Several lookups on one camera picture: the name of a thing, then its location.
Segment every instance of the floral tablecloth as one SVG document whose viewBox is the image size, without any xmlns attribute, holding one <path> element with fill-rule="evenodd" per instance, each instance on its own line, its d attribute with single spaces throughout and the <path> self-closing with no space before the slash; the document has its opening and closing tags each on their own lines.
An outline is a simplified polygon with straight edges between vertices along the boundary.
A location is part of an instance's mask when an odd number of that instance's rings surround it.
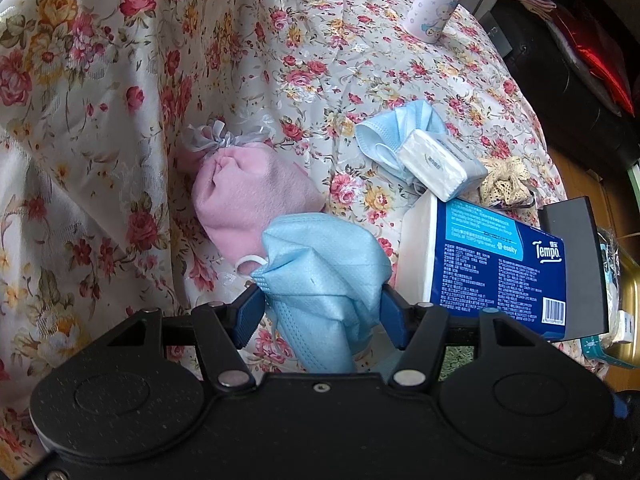
<svg viewBox="0 0 640 480">
<path fill-rule="evenodd" d="M 392 263 L 416 196 L 363 158 L 353 131 L 409 100 L 432 103 L 477 156 L 522 157 L 538 205 L 565 198 L 538 119 L 476 20 L 458 7 L 426 45 L 399 25 L 411 1 L 4 0 L 0 469 L 15 477 L 42 455 L 27 406 L 53 367 L 139 308 L 171 316 L 244 289 L 174 169 L 189 123 L 270 127 L 328 212 L 369 229 Z M 511 215 L 537 223 L 535 209 Z M 382 354 L 373 345 L 358 364 Z M 257 374 L 302 370 L 266 320 L 242 355 Z"/>
</svg>

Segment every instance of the mask ear loop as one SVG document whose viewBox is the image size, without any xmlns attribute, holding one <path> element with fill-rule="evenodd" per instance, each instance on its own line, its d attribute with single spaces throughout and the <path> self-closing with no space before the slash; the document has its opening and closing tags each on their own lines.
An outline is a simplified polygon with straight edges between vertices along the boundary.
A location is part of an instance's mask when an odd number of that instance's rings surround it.
<svg viewBox="0 0 640 480">
<path fill-rule="evenodd" d="M 243 278 L 245 280 L 251 280 L 252 277 L 249 276 L 248 274 L 243 274 L 242 272 L 240 272 L 238 270 L 238 267 L 240 267 L 242 264 L 246 263 L 246 262 L 255 262 L 257 264 L 260 265 L 266 265 L 269 262 L 267 260 L 265 260 L 263 257 L 258 256 L 257 254 L 248 254 L 247 256 L 243 256 L 242 258 L 240 258 L 237 262 L 236 262 L 236 266 L 234 267 L 234 271 L 236 272 L 236 274 L 240 277 Z"/>
</svg>

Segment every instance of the green mat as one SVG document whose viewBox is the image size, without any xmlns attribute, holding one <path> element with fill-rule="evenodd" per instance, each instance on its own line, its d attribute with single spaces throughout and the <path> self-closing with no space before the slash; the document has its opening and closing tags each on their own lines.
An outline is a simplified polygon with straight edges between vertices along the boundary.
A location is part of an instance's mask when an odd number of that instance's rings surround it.
<svg viewBox="0 0 640 480">
<path fill-rule="evenodd" d="M 473 346 L 447 346 L 440 370 L 439 381 L 446 379 L 457 368 L 464 366 L 474 360 Z"/>
</svg>

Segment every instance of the metal screw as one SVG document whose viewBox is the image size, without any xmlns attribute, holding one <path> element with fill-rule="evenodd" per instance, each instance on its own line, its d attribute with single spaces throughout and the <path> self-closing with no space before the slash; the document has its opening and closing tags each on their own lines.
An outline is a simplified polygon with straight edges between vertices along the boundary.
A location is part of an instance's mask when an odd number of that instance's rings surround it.
<svg viewBox="0 0 640 480">
<path fill-rule="evenodd" d="M 314 384 L 314 391 L 318 392 L 319 394 L 327 393 L 330 389 L 331 386 L 329 386 L 327 383 Z"/>
<path fill-rule="evenodd" d="M 418 370 L 400 370 L 394 374 L 394 381 L 400 386 L 418 386 L 427 376 Z"/>
<path fill-rule="evenodd" d="M 218 376 L 218 382 L 223 386 L 242 386 L 247 384 L 251 377 L 242 370 L 226 370 Z"/>
<path fill-rule="evenodd" d="M 67 478 L 62 471 L 51 471 L 47 474 L 47 480 L 67 480 Z"/>
</svg>

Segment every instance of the tissue pack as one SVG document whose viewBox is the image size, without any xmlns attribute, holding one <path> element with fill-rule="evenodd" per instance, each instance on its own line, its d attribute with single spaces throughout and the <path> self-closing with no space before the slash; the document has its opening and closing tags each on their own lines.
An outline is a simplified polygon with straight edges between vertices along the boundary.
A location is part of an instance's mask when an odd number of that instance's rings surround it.
<svg viewBox="0 0 640 480">
<path fill-rule="evenodd" d="M 564 338 L 566 276 L 560 238 L 429 191 L 402 220 L 396 290 L 455 316 L 498 308 L 549 340 Z"/>
<path fill-rule="evenodd" d="M 487 176 L 473 153 L 446 134 L 413 130 L 400 146 L 398 159 L 444 202 L 480 186 Z"/>
</svg>

